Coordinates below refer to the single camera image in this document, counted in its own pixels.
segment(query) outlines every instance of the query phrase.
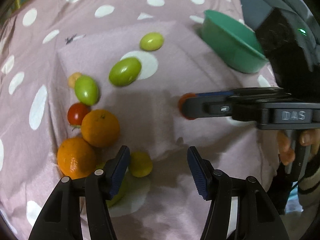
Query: green fruit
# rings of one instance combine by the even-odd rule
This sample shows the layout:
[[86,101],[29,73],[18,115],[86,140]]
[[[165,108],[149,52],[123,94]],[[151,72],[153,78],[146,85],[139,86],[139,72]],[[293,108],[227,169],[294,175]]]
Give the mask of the green fruit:
[[146,51],[160,49],[164,43],[164,38],[160,33],[148,33],[140,41],[140,48]]
[[127,180],[125,179],[125,177],[123,178],[123,181],[121,183],[121,186],[120,186],[120,189],[119,189],[119,192],[117,195],[115,195],[113,197],[112,200],[106,200],[106,203],[107,203],[107,207],[111,207],[113,206],[114,204],[116,204],[120,199],[122,199],[125,195],[125,193],[127,192],[127,189],[128,189],[128,182]]
[[87,106],[92,106],[98,101],[98,86],[89,76],[82,75],[76,80],[75,93],[78,100]]
[[141,63],[135,57],[128,57],[117,62],[109,73],[109,81],[117,87],[123,87],[135,81],[140,74]]

